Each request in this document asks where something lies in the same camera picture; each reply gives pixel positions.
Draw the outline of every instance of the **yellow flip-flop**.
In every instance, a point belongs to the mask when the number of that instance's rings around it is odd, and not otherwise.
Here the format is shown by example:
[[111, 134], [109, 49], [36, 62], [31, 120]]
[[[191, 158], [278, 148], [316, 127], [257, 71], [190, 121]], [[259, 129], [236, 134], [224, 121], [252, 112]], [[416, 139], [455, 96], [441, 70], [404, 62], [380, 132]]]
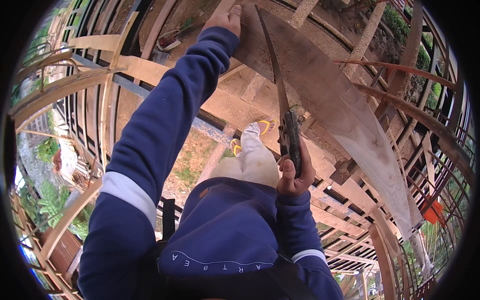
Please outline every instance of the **yellow flip-flop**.
[[230, 141], [230, 149], [232, 149], [233, 155], [235, 155], [235, 156], [237, 156], [237, 149], [241, 150], [241, 147], [238, 146], [237, 144], [232, 147], [233, 143], [235, 143], [236, 141], [239, 141], [239, 142], [240, 142], [239, 139], [232, 139], [232, 140]]
[[265, 123], [265, 124], [267, 124], [267, 127], [265, 128], [264, 132], [262, 132], [260, 135], [264, 135], [265, 133], [267, 133], [267, 131], [268, 131], [268, 129], [270, 128], [270, 125], [271, 125], [272, 123], [275, 123], [275, 125], [276, 125], [276, 120], [275, 120], [275, 119], [271, 120], [270, 122], [267, 121], [267, 120], [260, 120], [260, 121], [258, 121], [258, 122], [259, 122], [259, 123]]

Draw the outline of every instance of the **wooden structure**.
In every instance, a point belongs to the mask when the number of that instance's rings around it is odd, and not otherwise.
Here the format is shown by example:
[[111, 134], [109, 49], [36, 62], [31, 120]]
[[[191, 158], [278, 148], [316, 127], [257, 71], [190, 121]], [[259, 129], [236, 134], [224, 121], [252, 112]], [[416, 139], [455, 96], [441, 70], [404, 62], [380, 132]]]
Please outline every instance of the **wooden structure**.
[[[96, 157], [104, 169], [117, 139], [120, 91], [124, 89], [144, 99], [151, 86], [156, 86], [169, 69], [150, 61], [149, 58], [154, 42], [177, 2], [166, 1], [139, 57], [132, 55], [132, 47], [148, 14], [150, 2], [136, 0], [121, 33], [110, 34], [109, 28], [122, 1], [108, 0], [105, 9], [96, 1], [88, 1], [79, 27], [75, 30], [65, 28], [62, 37], [63, 43], [72, 47], [72, 53], [67, 56], [81, 65], [80, 72], [73, 72], [74, 68], [69, 68], [66, 77], [45, 86], [43, 92], [32, 93], [13, 107], [11, 115], [15, 119], [17, 130], [26, 126], [32, 116], [38, 115], [38, 111], [55, 103], [69, 125], [72, 137], [84, 148], [85, 155], [90, 159]], [[299, 3], [302, 3], [300, 0], [270, 2], [272, 5], [282, 5], [287, 11], [295, 11]], [[327, 21], [308, 11], [314, 7], [314, 2], [305, 2], [302, 10], [295, 13], [295, 28], [304, 28], [306, 25], [303, 23], [308, 21], [308, 25], [313, 24], [319, 30], [328, 32], [334, 42], [351, 53], [355, 48], [351, 41]], [[215, 13], [227, 11], [235, 3], [235, 0], [223, 0]], [[265, 51], [266, 45], [258, 17], [251, 3], [242, 1], [242, 5], [241, 43], [234, 54], [242, 65], [222, 75], [219, 82], [226, 82], [235, 74], [249, 68], [256, 72], [257, 78], [264, 77], [267, 81], [272, 81], [268, 51]], [[284, 68], [282, 72], [288, 83], [290, 100], [292, 104], [300, 104], [308, 111], [302, 130], [318, 179], [318, 184], [310, 188], [311, 210], [317, 222], [329, 226], [329, 229], [320, 235], [322, 239], [334, 234], [338, 236], [336, 240], [323, 245], [328, 265], [332, 273], [346, 274], [362, 271], [369, 266], [378, 266], [382, 273], [386, 299], [396, 299], [399, 293], [405, 295], [406, 299], [410, 295], [416, 295], [418, 286], [414, 284], [415, 275], [410, 272], [408, 259], [405, 259], [399, 243], [405, 241], [421, 222], [419, 207], [424, 213], [434, 200], [441, 199], [447, 211], [445, 220], [452, 222], [455, 219], [462, 224], [464, 220], [459, 203], [463, 199], [469, 199], [467, 185], [473, 187], [475, 176], [472, 171], [474, 151], [468, 148], [467, 143], [467, 140], [475, 143], [470, 128], [471, 112], [468, 98], [464, 94], [463, 82], [458, 76], [459, 70], [456, 70], [456, 65], [449, 60], [448, 46], [444, 44], [434, 22], [428, 14], [418, 13], [419, 9], [422, 11], [417, 4], [417, 7], [414, 7], [415, 22], [411, 22], [412, 38], [409, 36], [407, 47], [419, 38], [415, 24], [421, 24], [420, 21], [423, 20], [434, 36], [433, 47], [426, 47], [432, 60], [431, 71], [419, 72], [411, 67], [409, 62], [412, 57], [416, 57], [414, 49], [405, 51], [406, 56], [402, 58], [405, 63], [401, 66], [368, 62], [365, 58], [361, 61], [346, 61], [362, 65], [359, 70], [366, 71], [372, 77], [372, 82], [367, 86], [365, 83], [355, 82], [354, 77], [346, 77], [334, 61], [301, 32], [285, 20], [262, 9], [275, 47], [280, 50], [279, 61]], [[99, 35], [93, 34], [95, 28], [101, 29]], [[287, 40], [296, 47], [287, 45]], [[436, 58], [439, 55], [442, 55], [448, 66], [442, 76], [434, 75], [438, 69]], [[377, 70], [374, 66], [396, 68], [403, 74], [399, 72], [396, 83], [390, 82], [388, 85], [381, 77], [383, 69]], [[429, 92], [425, 89], [430, 88], [431, 81], [442, 85], [441, 98], [435, 110], [429, 110], [425, 102], [419, 101], [415, 106], [398, 97], [401, 83], [409, 72], [427, 78], [424, 94]], [[92, 90], [95, 91], [93, 112], [88, 115], [86, 97]], [[267, 106], [256, 105], [254, 97], [251, 101], [244, 101], [217, 88], [202, 106], [202, 110], [203, 113], [226, 121], [215, 124], [216, 127], [224, 128], [223, 131], [199, 119], [195, 119], [193, 124], [195, 128], [219, 142], [220, 150], [215, 151], [216, 156], [211, 158], [212, 166], [218, 161], [221, 148], [229, 145], [234, 133], [232, 129], [242, 129], [252, 119], [265, 115], [278, 116], [276, 99]], [[387, 126], [383, 124], [383, 119], [378, 120], [378, 114], [375, 113], [377, 106], [385, 106], [386, 114], [382, 115], [390, 118]], [[395, 120], [400, 120], [404, 129], [400, 133], [392, 134], [388, 128]], [[415, 124], [418, 122], [426, 127], [426, 133], [419, 141], [413, 133], [416, 127], [412, 126], [412, 120], [415, 120]], [[263, 143], [278, 154], [277, 138], [277, 132], [261, 137]], [[415, 149], [406, 162], [402, 161], [402, 157], [397, 161], [400, 144], [413, 145]], [[462, 179], [456, 177], [457, 170], [463, 175]], [[449, 191], [445, 192], [444, 188], [450, 178], [459, 186], [460, 197]], [[36, 250], [34, 248], [37, 257], [44, 262], [48, 261], [60, 236], [76, 214], [94, 197], [100, 186], [101, 180], [98, 180], [77, 199], [50, 232], [43, 246]], [[22, 209], [17, 205], [14, 205], [14, 208], [20, 216]], [[26, 221], [20, 226], [22, 230], [29, 227]], [[393, 272], [396, 267], [392, 265], [394, 258], [401, 270], [401, 278], [397, 278], [396, 272]], [[58, 278], [46, 265], [42, 265], [42, 268], [49, 276]], [[62, 290], [68, 299], [78, 298], [68, 285], [62, 285], [58, 280], [55, 285], [54, 288]]]

